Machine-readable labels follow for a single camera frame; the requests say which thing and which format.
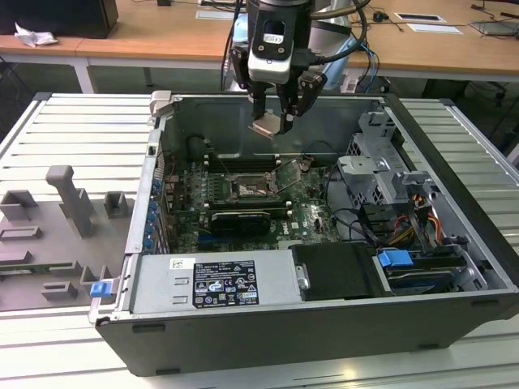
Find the wire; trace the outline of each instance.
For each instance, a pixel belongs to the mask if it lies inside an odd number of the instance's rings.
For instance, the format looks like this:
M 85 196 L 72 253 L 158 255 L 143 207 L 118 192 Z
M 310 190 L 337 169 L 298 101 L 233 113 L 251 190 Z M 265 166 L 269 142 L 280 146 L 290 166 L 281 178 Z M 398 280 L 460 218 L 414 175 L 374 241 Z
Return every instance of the wire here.
M 209 235 L 212 235 L 212 232 L 209 231 L 208 229 L 196 229 L 198 231 L 204 231 L 205 233 L 208 233 Z
M 314 140 L 310 142 L 301 152 L 302 156 L 305 156 L 307 154 L 308 149 L 313 146 L 316 143 L 322 143 L 325 146 L 327 146 L 330 150 L 332 150 L 337 156 L 340 154 L 329 142 L 325 140 Z
M 225 41 L 224 55 L 221 59 L 221 66 L 220 66 L 220 89 L 222 91 L 225 90 L 225 81 L 224 81 L 225 60 L 227 59 L 227 54 L 229 53 L 229 49 L 230 49 L 230 42 L 232 41 L 233 34 L 234 34 L 234 24 L 236 23 L 236 19 L 238 18 L 238 15 L 242 8 L 242 4 L 243 4 L 243 0 L 236 0 L 236 5 L 234 7 L 233 23 L 230 26 L 229 35 L 227 36 L 227 40 Z
M 371 78 L 369 84 L 366 86 L 366 93 L 370 91 L 371 86 L 376 80 L 376 76 L 379 74 L 379 68 L 380 68 L 380 58 L 377 53 L 375 53 L 373 50 L 369 49 L 368 47 L 363 47 L 366 52 L 370 55 L 371 61 L 373 63 L 373 71 L 371 72 Z
M 131 0 L 132 2 L 154 2 L 156 0 Z M 211 8 L 214 8 L 219 11 L 224 12 L 233 12 L 234 11 L 234 4 L 229 3 L 229 5 L 221 4 L 215 2 L 215 4 L 210 4 L 211 2 L 214 2 L 212 0 L 205 0 L 206 4 L 200 4 L 199 2 L 184 2 L 182 0 L 169 0 L 171 3 L 179 3 L 179 4 L 190 4 L 192 6 L 210 6 Z
M 412 235 L 414 235 L 414 229 L 411 226 L 408 229 L 406 229 L 403 233 L 401 233 L 400 235 L 395 237 L 392 241 L 390 241 L 389 246 L 393 246 L 393 245 L 397 244 L 398 242 L 403 241 L 407 237 L 411 237 Z
M 405 32 L 405 30 L 400 27 L 398 24 L 396 24 L 394 21 L 391 20 L 391 18 L 389 17 L 389 14 L 386 12 L 386 10 L 384 8 L 382 8 L 381 6 L 368 6 L 368 8 L 371 8 L 373 10 L 373 13 L 377 12 L 377 10 L 382 10 L 383 13 L 385 13 L 385 15 L 388 17 L 386 20 L 391 23 L 391 24 L 394 24 L 398 30 L 400 32 Z
M 367 6 L 370 1 L 371 0 L 364 0 L 363 2 L 353 1 L 355 6 L 348 6 L 348 7 L 339 8 L 337 10 L 327 11 L 327 12 L 312 12 L 310 14 L 310 20 L 324 20 L 324 19 L 338 18 L 339 16 L 351 15 L 351 14 L 354 14 L 355 12 L 359 12 L 361 9 L 363 9 L 365 6 Z
M 434 225 L 434 227 L 435 227 L 435 239 L 438 242 L 438 244 L 440 244 L 440 239 L 439 239 L 439 235 L 438 235 L 439 227 L 438 227 L 437 220 L 432 218 L 432 217 L 429 217 L 427 219 Z
M 366 78 L 367 74 L 370 72 L 370 69 L 371 69 L 371 55 L 366 50 L 364 50 L 364 53 L 366 53 L 366 56 L 367 56 L 367 67 L 366 67 L 366 71 L 364 71 L 364 74 L 362 75 L 360 80 L 357 82 L 357 86 L 359 86 L 360 83 L 362 81 L 364 81 L 364 79 Z
M 31 90 L 31 88 L 28 87 L 27 84 L 26 84 L 26 83 L 25 83 L 25 82 L 24 82 L 24 81 L 19 77 L 18 73 L 15 72 L 15 70 L 11 67 L 11 65 L 9 65 L 9 63 L 6 62 L 6 61 L 2 58 L 2 56 L 0 56 L 0 59 L 2 60 L 3 63 L 6 64 L 7 69 L 9 69 L 9 70 L 12 72 L 12 74 L 15 75 L 15 77 L 19 80 L 19 83 L 21 83 L 21 84 L 24 86 L 24 88 L 27 90 L 27 92 L 29 92 L 29 94 L 30 94 L 31 96 L 33 96 L 33 95 L 34 95 L 34 92 L 33 92 L 33 91 Z
M 360 6 L 360 4 L 358 4 L 357 0 L 352 0 L 352 2 L 356 5 L 355 8 L 357 6 Z M 353 43 L 348 49 L 341 51 L 340 53 L 334 54 L 330 57 L 318 57 L 313 63 L 311 63 L 311 65 L 324 65 L 325 63 L 337 61 L 339 59 L 345 58 L 345 57 L 349 56 L 350 54 L 354 53 L 360 47 L 360 45 L 366 39 L 367 20 L 366 20 L 366 15 L 364 14 L 364 11 L 362 10 L 361 7 L 359 7 L 357 9 L 357 12 L 358 12 L 358 16 L 360 17 L 362 30 L 360 32 L 360 37 L 355 41 L 355 43 Z
M 332 212 L 332 214 L 335 216 L 335 219 L 337 220 L 338 223 L 344 225 L 345 227 L 347 227 L 349 230 L 350 230 L 350 236 L 351 236 L 351 230 L 355 231 L 356 233 L 359 233 L 361 234 L 363 237 L 365 237 L 366 239 L 369 239 L 369 237 L 366 235 L 366 233 L 361 230 L 360 228 L 358 227 L 355 227 L 354 226 L 354 223 L 355 222 L 358 222 L 358 220 L 352 222 L 352 223 L 348 223 L 346 221 L 343 221 L 343 219 L 341 219 L 339 216 L 336 215 L 336 212 Z
M 360 45 L 360 47 L 362 47 L 362 49 L 367 54 L 368 62 L 370 64 L 370 68 L 371 68 L 371 64 L 373 65 L 373 71 L 371 72 L 371 78 L 370 78 L 370 82 L 369 82 L 369 85 L 371 86 L 371 83 L 373 83 L 373 77 L 375 75 L 375 57 L 373 56 L 373 53 L 367 48 L 367 46 Z
M 516 100 L 513 101 L 513 103 L 508 107 L 508 109 L 506 110 L 505 113 L 503 113 L 503 115 L 501 116 L 500 120 L 495 124 L 494 128 L 492 129 L 491 133 L 488 135 L 488 138 L 491 139 L 492 136 L 494 136 L 494 134 L 497 132 L 497 130 L 500 128 L 501 126 L 501 123 L 503 122 L 503 120 L 508 116 L 509 113 L 512 112 L 512 108 L 515 106 L 515 104 L 517 104 L 517 102 L 519 101 L 519 96 L 516 97 Z

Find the cable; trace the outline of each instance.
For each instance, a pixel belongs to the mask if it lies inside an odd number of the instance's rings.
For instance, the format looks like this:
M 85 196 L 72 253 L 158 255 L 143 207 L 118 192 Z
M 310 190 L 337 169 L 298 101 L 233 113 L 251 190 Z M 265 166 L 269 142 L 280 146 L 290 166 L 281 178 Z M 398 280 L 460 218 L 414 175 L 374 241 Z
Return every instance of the cable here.
M 0 59 L 2 60 L 3 63 L 6 64 L 7 69 L 9 69 L 9 70 L 11 71 L 11 73 L 12 73 L 13 75 L 15 75 L 15 77 L 19 80 L 19 83 L 21 83 L 21 84 L 24 86 L 24 88 L 27 90 L 27 92 L 29 92 L 31 96 L 34 96 L 34 92 L 33 92 L 33 91 L 31 90 L 31 88 L 28 87 L 27 84 L 26 84 L 26 83 L 25 83 L 25 82 L 24 82 L 24 81 L 19 77 L 18 73 L 15 72 L 15 70 L 11 67 L 11 65 L 9 65 L 9 63 L 6 62 L 6 61 L 2 58 L 2 56 L 0 56 Z
M 494 136 L 494 134 L 496 133 L 496 131 L 500 128 L 501 126 L 501 123 L 503 122 L 503 120 L 508 116 L 509 113 L 512 112 L 512 108 L 515 106 L 515 104 L 517 104 L 517 102 L 519 101 L 519 96 L 516 97 L 516 100 L 513 101 L 513 103 L 508 107 L 508 109 L 506 110 L 505 113 L 503 113 L 503 115 L 501 116 L 500 120 L 495 124 L 494 128 L 492 129 L 491 133 L 488 135 L 488 138 L 491 139 L 492 136 Z
M 338 151 L 337 151 L 337 150 L 336 150 L 336 149 L 335 149 L 335 148 L 334 148 L 330 143 L 328 143 L 327 141 L 325 141 L 325 140 L 314 140 L 314 141 L 310 142 L 310 143 L 309 143 L 309 144 L 308 144 L 308 145 L 307 145 L 307 146 L 302 150 L 302 152 L 301 152 L 302 156 L 305 156 L 305 155 L 307 154 L 308 149 L 309 149 L 312 145 L 314 145 L 314 144 L 316 144 L 316 143 L 322 143 L 322 144 L 324 144 L 324 145 L 327 146 L 330 150 L 332 150 L 332 151 L 333 151 L 337 156 L 339 155 L 339 152 L 338 152 Z
M 375 58 L 373 57 L 373 53 L 367 48 L 367 46 L 360 45 L 360 47 L 362 47 L 364 49 L 364 51 L 366 52 L 366 54 L 367 54 L 368 62 L 370 64 L 370 68 L 371 68 L 371 64 L 373 65 L 373 71 L 371 72 L 371 78 L 370 78 L 370 83 L 369 83 L 371 85 L 371 83 L 373 82 L 373 76 L 375 74 Z
M 220 90 L 225 90 L 224 85 L 224 68 L 225 68 L 225 60 L 227 59 L 227 53 L 229 52 L 229 46 L 230 42 L 232 41 L 233 34 L 234 34 L 234 24 L 236 23 L 236 19 L 238 18 L 238 15 L 240 13 L 240 10 L 242 8 L 243 0 L 237 0 L 236 5 L 234 7 L 234 16 L 233 16 L 233 23 L 230 26 L 229 35 L 227 36 L 227 41 L 225 41 L 225 49 L 224 49 L 224 55 L 221 59 L 221 66 L 220 66 Z
M 373 231 L 371 231 L 367 226 L 365 225 L 362 225 L 361 224 L 361 228 L 362 229 L 359 229 L 357 227 L 355 227 L 353 225 L 353 223 L 348 223 L 346 221 L 343 221 L 343 219 L 341 219 L 339 216 L 337 216 L 337 213 L 338 212 L 341 212 L 341 211 L 348 211 L 348 212 L 352 212 L 356 215 L 356 209 L 355 208 L 339 208 L 339 209 L 336 209 L 335 211 L 332 211 L 332 208 L 330 207 L 330 204 L 328 202 L 328 188 L 330 187 L 330 181 L 332 180 L 332 175 L 335 173 L 335 170 L 338 169 L 337 167 L 337 164 L 335 164 L 332 168 L 332 170 L 330 171 L 330 173 L 328 174 L 328 178 L 326 180 L 326 186 L 324 187 L 324 203 L 326 205 L 326 208 L 330 211 L 330 213 L 332 215 L 335 216 L 337 222 L 339 224 L 342 224 L 344 225 L 345 227 L 347 227 L 348 229 L 352 229 L 353 231 L 361 234 L 363 237 L 366 238 L 366 240 L 368 241 L 372 241 L 373 244 L 375 246 L 381 246 L 384 244 L 384 242 L 382 242 L 376 235 Z
M 198 231 L 203 231 L 203 232 L 205 232 L 205 233 L 208 233 L 209 235 L 212 235 L 212 232 L 209 231 L 208 229 L 201 229 L 201 228 L 197 228 L 196 230 L 198 230 Z
M 401 233 L 400 235 L 398 235 L 397 237 L 395 237 L 392 241 L 389 242 L 389 246 L 393 246 L 395 245 L 396 243 L 398 242 L 401 242 L 403 241 L 404 239 L 406 239 L 407 237 L 411 237 L 414 235 L 414 229 L 413 227 L 409 227 L 408 229 L 406 229 L 403 233 Z
M 366 93 L 369 92 L 369 89 L 370 89 L 370 86 L 373 84 L 373 80 L 375 79 L 375 57 L 373 56 L 373 53 L 371 52 L 371 50 L 369 50 L 365 45 L 361 45 L 361 47 L 364 49 L 364 51 L 366 51 L 366 54 L 368 55 L 368 57 L 370 58 L 370 63 L 372 64 L 373 66 L 373 70 L 371 72 L 371 78 L 370 78 L 370 82 L 369 84 L 367 85 L 367 87 L 364 89 Z
M 366 71 L 364 71 L 364 74 L 362 75 L 360 80 L 357 82 L 357 87 L 359 87 L 360 83 L 362 81 L 364 81 L 364 79 L 366 78 L 367 74 L 370 72 L 370 69 L 371 69 L 371 55 L 366 50 L 364 50 L 364 53 L 366 53 L 366 56 L 367 56 L 367 68 L 366 68 Z
M 312 12 L 310 14 L 310 20 L 324 20 L 324 19 L 332 19 L 338 18 L 339 16 L 347 16 L 354 14 L 355 12 L 359 12 L 365 6 L 369 4 L 371 0 L 364 0 L 363 2 L 357 3 L 354 1 L 355 6 L 348 6 L 344 8 L 339 8 L 333 11 L 327 12 Z
M 400 32 L 405 32 L 405 30 L 404 30 L 402 27 L 400 27 L 398 24 L 396 24 L 394 21 L 391 20 L 391 18 L 389 17 L 389 14 L 388 14 L 388 13 L 386 12 L 386 10 L 385 10 L 384 8 L 382 8 L 381 6 L 368 6 L 368 8 L 370 8 L 370 9 L 373 10 L 373 14 L 375 14 L 375 12 L 378 12 L 377 10 L 382 10 L 382 12 L 384 13 L 384 18 L 385 18 L 389 23 L 394 24 L 394 25 L 398 28 L 398 30 L 399 30 Z
M 334 62 L 334 61 L 337 61 L 344 57 L 347 57 L 350 54 L 354 53 L 366 39 L 366 35 L 367 35 L 366 15 L 364 14 L 362 7 L 360 6 L 360 4 L 358 4 L 357 0 L 352 0 L 352 1 L 354 4 L 356 4 L 355 8 L 357 6 L 359 6 L 359 8 L 357 9 L 357 12 L 358 12 L 358 16 L 360 17 L 360 21 L 361 21 L 361 25 L 362 25 L 360 37 L 348 49 L 341 51 L 340 53 L 337 53 L 335 55 L 332 55 L 330 57 L 318 57 L 313 63 L 311 63 L 311 65 L 324 65 L 325 63 Z
M 379 69 L 380 69 L 380 58 L 379 58 L 379 55 L 377 53 L 375 53 L 373 50 L 370 50 L 370 51 L 376 57 L 376 62 L 375 62 L 376 66 L 375 65 L 373 66 L 375 68 L 375 73 L 373 74 L 373 77 L 371 77 L 371 81 L 370 81 L 370 83 L 366 87 L 366 93 L 369 92 L 371 86 L 375 82 L 376 76 L 379 74 Z

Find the warning label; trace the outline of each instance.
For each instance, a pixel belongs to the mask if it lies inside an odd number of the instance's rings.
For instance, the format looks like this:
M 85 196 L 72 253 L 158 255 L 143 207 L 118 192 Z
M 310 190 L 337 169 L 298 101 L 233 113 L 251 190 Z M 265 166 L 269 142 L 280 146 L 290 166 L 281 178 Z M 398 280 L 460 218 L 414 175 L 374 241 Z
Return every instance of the warning label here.
M 254 261 L 195 263 L 193 306 L 248 306 L 260 303 Z

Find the wooden desk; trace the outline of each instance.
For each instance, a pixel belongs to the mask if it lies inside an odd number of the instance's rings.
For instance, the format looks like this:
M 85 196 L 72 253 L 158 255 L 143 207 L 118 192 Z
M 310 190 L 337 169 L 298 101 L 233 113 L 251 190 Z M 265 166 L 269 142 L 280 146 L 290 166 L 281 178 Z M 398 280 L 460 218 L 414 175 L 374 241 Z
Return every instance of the wooden desk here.
M 401 22 L 394 12 L 412 12 L 439 15 L 444 24 L 468 24 L 478 20 L 490 20 L 488 15 L 470 8 L 477 1 L 467 0 L 374 0 L 373 7 L 382 6 L 393 22 Z M 500 12 L 519 13 L 519 6 L 487 2 L 486 11 L 498 20 L 505 19 Z M 367 9 L 369 20 L 373 10 Z M 491 75 L 511 75 L 519 80 L 519 41 L 513 38 L 481 37 L 471 26 L 457 27 L 463 35 L 414 32 L 406 24 L 372 24 L 367 37 L 370 47 L 380 57 L 381 74 L 401 75 L 402 71 L 441 73 L 443 76 L 427 78 L 459 79 L 468 75 L 480 75 L 481 80 Z M 349 67 L 365 67 L 366 55 L 351 56 Z
M 195 4 L 157 6 L 152 1 L 131 0 L 118 0 L 117 4 L 119 20 L 109 38 L 84 39 L 76 49 L 77 55 L 221 61 L 229 20 L 196 19 L 197 10 L 202 8 Z
M 368 40 L 380 57 L 379 75 L 519 82 L 519 42 L 481 37 L 467 26 L 489 20 L 488 15 L 470 9 L 474 2 L 373 0 L 371 5 L 382 6 L 395 22 L 401 21 L 394 12 L 412 12 L 465 25 L 458 27 L 463 35 L 451 35 L 413 32 L 405 24 L 400 24 L 405 32 L 391 24 L 372 24 Z M 519 12 L 519 6 L 510 4 L 487 2 L 486 6 L 498 19 L 501 11 Z M 154 1 L 118 0 L 118 24 L 108 39 L 59 38 L 58 45 L 31 49 L 12 36 L 0 36 L 0 55 L 13 62 L 72 65 L 83 92 L 95 92 L 89 66 L 219 69 L 230 21 L 196 19 L 198 9 L 195 4 L 158 7 Z M 366 9 L 370 21 L 372 13 Z M 348 67 L 358 71 L 366 65 L 366 55 L 359 52 L 350 57 Z

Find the black cable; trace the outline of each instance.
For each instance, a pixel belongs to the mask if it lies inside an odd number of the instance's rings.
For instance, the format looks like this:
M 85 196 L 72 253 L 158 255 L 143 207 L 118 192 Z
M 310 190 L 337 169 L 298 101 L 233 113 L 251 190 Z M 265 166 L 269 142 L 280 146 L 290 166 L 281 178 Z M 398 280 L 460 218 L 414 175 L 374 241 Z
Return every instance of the black cable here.
M 325 20 L 331 18 L 338 18 L 340 16 L 347 16 L 358 12 L 370 3 L 371 0 L 364 0 L 363 2 L 357 2 L 353 0 L 354 6 L 348 6 L 345 8 L 339 8 L 332 11 L 316 11 L 310 14 L 310 20 Z
M 373 80 L 366 86 L 366 92 L 371 88 L 371 85 L 373 85 L 373 83 L 375 82 L 376 80 L 376 76 L 379 74 L 379 69 L 380 69 L 380 58 L 379 58 L 379 55 L 374 52 L 373 50 L 369 49 L 373 55 L 375 55 L 376 57 L 376 61 L 375 61 L 375 74 L 373 75 Z
M 512 112 L 512 108 L 515 106 L 515 104 L 517 104 L 517 102 L 519 101 L 519 96 L 516 97 L 516 100 L 513 101 L 512 105 L 510 105 L 508 107 L 508 109 L 506 110 L 505 113 L 503 113 L 503 115 L 501 116 L 500 120 L 495 124 L 494 126 L 494 129 L 492 130 L 492 132 L 488 135 L 488 138 L 491 139 L 492 136 L 494 136 L 494 134 L 496 133 L 496 131 L 500 128 L 500 125 L 501 123 L 503 122 L 503 120 L 508 116 L 509 113 Z
M 368 6 L 368 7 L 373 10 L 373 13 L 378 12 L 377 10 L 382 10 L 382 12 L 385 14 L 385 16 L 387 16 L 386 20 L 389 23 L 394 24 L 400 32 L 405 32 L 405 30 L 402 27 L 400 27 L 398 24 L 396 24 L 394 21 L 391 20 L 391 18 L 389 17 L 389 14 L 386 12 L 386 10 L 384 8 L 382 8 L 381 6 Z
M 236 19 L 238 18 L 238 15 L 240 13 L 240 10 L 242 9 L 243 0 L 236 0 L 236 5 L 234 7 L 234 16 L 233 16 L 233 23 L 230 26 L 229 35 L 227 36 L 227 41 L 225 41 L 225 49 L 224 49 L 224 55 L 221 59 L 221 66 L 220 66 L 220 90 L 225 89 L 224 85 L 224 67 L 225 67 L 225 60 L 227 59 L 227 53 L 229 52 L 229 45 L 233 38 L 234 34 L 234 24 L 236 23 Z
M 25 82 L 24 82 L 24 81 L 19 77 L 18 73 L 15 72 L 15 70 L 11 67 L 11 65 L 9 65 L 9 63 L 6 62 L 6 61 L 2 58 L 2 56 L 0 56 L 0 59 L 2 60 L 3 63 L 6 64 L 7 69 L 9 69 L 9 70 L 11 71 L 11 73 L 12 73 L 13 75 L 15 75 L 15 77 L 19 80 L 19 83 L 21 83 L 21 84 L 24 86 L 24 88 L 27 90 L 27 92 L 29 92 L 29 94 L 30 94 L 31 96 L 34 96 L 34 92 L 33 92 L 33 91 L 31 90 L 31 88 L 28 87 L 27 84 L 26 84 L 26 83 L 25 83 Z
M 305 156 L 305 155 L 307 154 L 307 152 L 308 152 L 308 149 L 309 149 L 311 146 L 313 146 L 314 144 L 316 144 L 316 143 L 322 143 L 322 144 L 324 144 L 324 145 L 327 146 L 330 150 L 332 150 L 332 151 L 335 153 L 335 155 L 337 155 L 337 156 L 340 154 L 340 153 L 339 153 L 339 152 L 338 152 L 338 151 L 337 151 L 337 150 L 336 150 L 336 149 L 335 149 L 335 148 L 334 148 L 334 147 L 333 147 L 329 142 L 327 142 L 327 141 L 325 141 L 325 140 L 314 140 L 314 141 L 310 142 L 310 143 L 309 143 L 309 144 L 308 144 L 308 145 L 307 145 L 307 146 L 302 150 L 302 152 L 301 152 L 302 156 Z
M 341 211 L 349 211 L 349 212 L 354 213 L 356 215 L 356 213 L 355 213 L 357 211 L 356 209 L 354 209 L 354 208 L 339 208 L 339 209 L 336 209 L 335 211 L 332 211 L 332 209 L 330 207 L 330 204 L 328 203 L 328 188 L 330 187 L 330 181 L 332 180 L 332 175 L 335 173 L 336 170 L 337 170 L 337 165 L 334 165 L 332 170 L 328 174 L 328 178 L 326 179 L 326 186 L 324 187 L 324 203 L 326 205 L 326 208 L 330 211 L 330 213 L 332 215 L 335 216 L 335 219 L 336 219 L 336 221 L 339 224 L 344 225 L 348 229 L 353 230 L 353 231 L 361 234 L 366 239 L 368 239 L 368 236 L 366 235 L 366 233 L 364 231 L 362 231 L 361 229 L 353 226 L 353 223 L 348 223 L 346 221 L 343 221 L 343 219 L 341 219 L 339 216 L 337 216 L 337 213 L 341 212 Z
M 355 6 L 358 5 L 357 0 L 352 0 L 352 1 L 355 4 Z M 353 43 L 348 49 L 341 51 L 340 53 L 334 54 L 330 57 L 318 57 L 311 65 L 324 65 L 325 63 L 337 61 L 339 59 L 342 59 L 342 58 L 347 57 L 350 54 L 354 53 L 360 47 L 360 45 L 366 39 L 367 19 L 366 19 L 366 15 L 364 14 L 364 11 L 362 10 L 362 8 L 358 8 L 357 12 L 358 12 L 358 16 L 360 17 L 362 30 L 360 32 L 360 37 L 355 41 L 355 43 Z
M 370 69 L 371 69 L 371 55 L 369 54 L 368 51 L 366 51 L 366 50 L 363 50 L 363 51 L 367 55 L 367 68 L 366 68 L 366 71 L 364 71 L 364 74 L 362 75 L 360 80 L 357 82 L 358 87 L 360 86 L 360 83 L 366 78 L 367 74 L 370 72 Z

